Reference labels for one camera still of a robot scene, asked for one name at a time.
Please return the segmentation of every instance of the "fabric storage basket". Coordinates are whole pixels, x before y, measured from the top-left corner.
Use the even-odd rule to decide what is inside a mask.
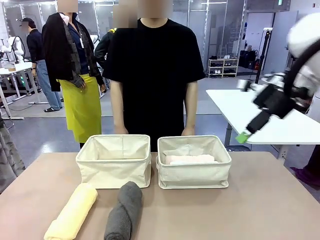
[[[211,155],[217,163],[167,165],[166,156]],[[171,136],[158,139],[158,181],[162,189],[227,188],[231,157],[217,136]]]
[[[76,156],[82,183],[96,189],[119,189],[128,181],[146,188],[151,178],[150,137],[91,136]]]

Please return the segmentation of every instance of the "shelving unit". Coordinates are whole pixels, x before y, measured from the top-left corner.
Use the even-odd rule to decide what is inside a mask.
[[[217,63],[220,64],[222,66],[211,66],[211,63]],[[230,75],[234,75],[235,77],[237,76],[238,73],[238,65],[239,65],[239,58],[233,58],[233,59],[215,59],[215,60],[208,60],[208,77],[210,78],[210,76],[220,76],[221,78],[224,77],[224,75],[228,75],[228,78]],[[219,69],[221,71],[221,74],[216,74],[216,73],[210,73],[211,69]],[[228,69],[235,69],[235,72],[226,72],[225,70]]]

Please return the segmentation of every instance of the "jeans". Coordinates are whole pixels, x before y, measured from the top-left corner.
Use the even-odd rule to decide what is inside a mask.
[[[54,110],[60,110],[60,108],[62,107],[60,96],[57,91],[51,91],[46,61],[37,61],[35,71],[38,76],[39,84],[46,99],[48,100],[50,107]]]

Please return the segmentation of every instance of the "rolled towel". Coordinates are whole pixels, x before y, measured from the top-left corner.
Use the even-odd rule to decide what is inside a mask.
[[[142,191],[129,181],[119,190],[118,203],[108,216],[104,240],[130,240],[137,230],[141,210]]]
[[[212,164],[218,163],[215,157],[209,154],[198,156],[166,156],[166,165],[180,165],[180,164]]]
[[[71,195],[56,220],[44,235],[44,240],[73,240],[76,238],[98,192],[88,183],[81,183]]]

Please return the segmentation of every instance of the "hand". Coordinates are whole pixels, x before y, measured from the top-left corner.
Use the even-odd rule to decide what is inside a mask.
[[[107,92],[107,87],[106,87],[105,84],[102,84],[102,85],[100,86],[100,91],[101,91],[101,93],[103,93],[103,94]]]
[[[32,69],[32,76],[33,76],[33,77],[36,77],[36,76],[37,76],[37,72],[36,72],[35,69]]]
[[[114,133],[119,135],[129,134],[125,126],[114,126]]]
[[[185,127],[185,129],[183,130],[181,136],[194,136],[196,135],[196,130],[194,127]]]
[[[83,82],[83,84],[81,85],[81,87],[80,87],[81,89],[85,89],[86,88],[86,83],[85,82]]]

